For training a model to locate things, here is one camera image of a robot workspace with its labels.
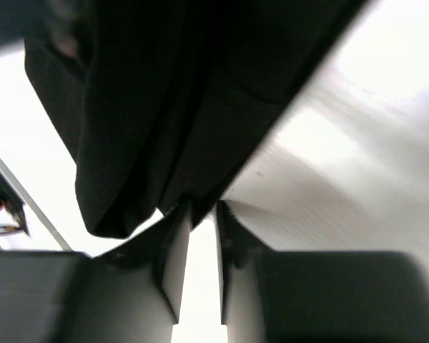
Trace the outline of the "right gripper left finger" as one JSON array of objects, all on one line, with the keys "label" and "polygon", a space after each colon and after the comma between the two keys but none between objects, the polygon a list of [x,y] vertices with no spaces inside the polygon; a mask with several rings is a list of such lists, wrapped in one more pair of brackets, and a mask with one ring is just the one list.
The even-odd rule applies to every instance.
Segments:
[{"label": "right gripper left finger", "polygon": [[175,207],[156,224],[99,258],[120,269],[150,265],[152,283],[179,322],[189,246],[189,202]]}]

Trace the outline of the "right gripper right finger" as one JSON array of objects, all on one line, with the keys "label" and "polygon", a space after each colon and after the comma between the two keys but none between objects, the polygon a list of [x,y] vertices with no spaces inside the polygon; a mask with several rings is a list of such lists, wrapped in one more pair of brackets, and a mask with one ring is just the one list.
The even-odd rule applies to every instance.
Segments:
[{"label": "right gripper right finger", "polygon": [[226,325],[231,269],[243,268],[250,253],[271,251],[271,248],[240,223],[227,202],[218,201],[215,214],[220,248],[221,323]]}]

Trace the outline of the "black skirt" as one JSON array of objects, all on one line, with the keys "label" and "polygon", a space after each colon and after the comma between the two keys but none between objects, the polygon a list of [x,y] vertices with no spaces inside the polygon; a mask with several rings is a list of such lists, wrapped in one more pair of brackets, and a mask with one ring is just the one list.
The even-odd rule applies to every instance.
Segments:
[{"label": "black skirt", "polygon": [[222,196],[362,1],[0,1],[0,47],[77,166],[87,231]]}]

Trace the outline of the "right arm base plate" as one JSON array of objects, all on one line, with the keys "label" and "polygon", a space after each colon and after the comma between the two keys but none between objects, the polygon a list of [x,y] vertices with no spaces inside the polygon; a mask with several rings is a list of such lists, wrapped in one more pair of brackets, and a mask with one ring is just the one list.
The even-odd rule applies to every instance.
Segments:
[{"label": "right arm base plate", "polygon": [[[24,201],[0,172],[0,239],[29,236]],[[0,243],[0,250],[5,249]]]}]

